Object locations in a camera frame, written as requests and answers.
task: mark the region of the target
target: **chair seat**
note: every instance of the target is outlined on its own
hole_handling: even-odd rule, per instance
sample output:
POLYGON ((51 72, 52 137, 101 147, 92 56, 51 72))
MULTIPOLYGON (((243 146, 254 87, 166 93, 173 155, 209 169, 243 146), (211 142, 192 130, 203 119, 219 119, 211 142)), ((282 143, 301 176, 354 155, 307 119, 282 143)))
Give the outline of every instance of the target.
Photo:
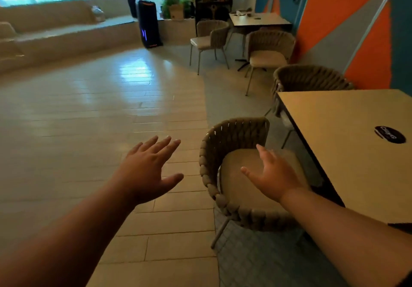
MULTIPOLYGON (((296 155, 283 149, 282 156, 295 170, 296 175, 303 186, 310 189, 303 169, 296 155)), ((220 167, 220 189, 229 202, 241 207, 276 211, 279 214, 288 215, 287 211, 276 201, 262 194, 249 179, 240 172, 242 166, 248 167, 255 173, 262 173, 263 162, 257 149, 236 149, 223 159, 220 167)))
POLYGON ((278 68, 288 64, 285 56, 276 51, 253 51, 249 61, 252 67, 258 68, 278 68))
POLYGON ((295 128, 293 127, 293 124, 289 120, 288 115, 282 110, 281 111, 281 119, 283 122, 283 125, 288 129, 288 130, 294 130, 295 128))
POLYGON ((190 43, 197 47, 199 50, 208 50, 211 48, 210 36, 197 37, 190 39, 190 43))

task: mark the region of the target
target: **table top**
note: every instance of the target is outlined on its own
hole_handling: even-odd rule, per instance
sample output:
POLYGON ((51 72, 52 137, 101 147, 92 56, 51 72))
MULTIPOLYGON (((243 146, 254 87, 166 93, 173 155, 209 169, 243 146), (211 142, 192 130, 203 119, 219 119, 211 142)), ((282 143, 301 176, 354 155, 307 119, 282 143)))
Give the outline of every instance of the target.
POLYGON ((253 13, 251 17, 247 15, 237 16, 236 14, 229 14, 229 16, 234 26, 274 26, 291 24, 276 13, 253 13))
POLYGON ((412 97, 399 90, 279 97, 347 208, 384 223, 412 222, 412 97), (379 137, 377 126, 406 142, 379 137))

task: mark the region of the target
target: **black oval sticker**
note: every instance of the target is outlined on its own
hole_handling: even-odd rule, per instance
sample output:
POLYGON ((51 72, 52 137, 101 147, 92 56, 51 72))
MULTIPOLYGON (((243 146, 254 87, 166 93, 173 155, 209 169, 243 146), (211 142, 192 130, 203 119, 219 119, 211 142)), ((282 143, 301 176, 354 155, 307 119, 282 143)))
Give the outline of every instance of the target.
POLYGON ((406 142, 406 138, 402 133, 388 126, 376 126, 375 133, 391 143, 404 144, 406 142))

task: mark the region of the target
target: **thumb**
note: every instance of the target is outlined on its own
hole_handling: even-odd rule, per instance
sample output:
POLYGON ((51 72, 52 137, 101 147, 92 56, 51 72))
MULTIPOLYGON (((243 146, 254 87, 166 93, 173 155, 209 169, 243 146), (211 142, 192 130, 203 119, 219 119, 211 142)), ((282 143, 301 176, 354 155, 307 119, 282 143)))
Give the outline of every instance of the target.
POLYGON ((259 177, 255 175, 253 172, 251 172, 249 169, 246 167, 240 168, 240 171, 253 183, 256 184, 260 181, 259 177))
POLYGON ((175 187, 181 180, 183 180, 183 178, 184 175, 182 173, 175 173, 162 179, 162 188, 166 190, 165 193, 175 187))

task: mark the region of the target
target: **gray tile floor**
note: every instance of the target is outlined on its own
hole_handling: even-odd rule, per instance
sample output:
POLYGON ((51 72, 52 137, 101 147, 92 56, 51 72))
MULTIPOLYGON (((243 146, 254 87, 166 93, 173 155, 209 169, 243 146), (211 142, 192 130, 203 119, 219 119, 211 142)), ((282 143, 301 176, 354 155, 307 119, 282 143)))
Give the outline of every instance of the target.
MULTIPOLYGON (((245 70, 236 71, 241 63, 234 61, 240 58, 240 43, 241 39, 234 35, 227 50, 230 70, 225 68, 223 56, 218 55, 215 61, 212 51, 202 54, 200 72, 210 127, 233 117, 262 116, 270 107, 271 71, 255 71, 249 97, 244 95, 248 79, 244 78, 245 70)), ((157 54, 188 67, 188 45, 166 46, 157 54)), ((272 114, 268 119, 271 126, 266 146, 280 149, 287 131, 280 119, 272 114)), ((319 186, 321 177, 296 133, 291 134, 286 148, 296 152, 310 184, 319 186)), ((223 221, 224 216, 215 209, 216 229, 223 221)), ((220 287, 347 286, 319 248, 302 234, 302 229, 257 232, 229 222, 215 247, 220 287)))

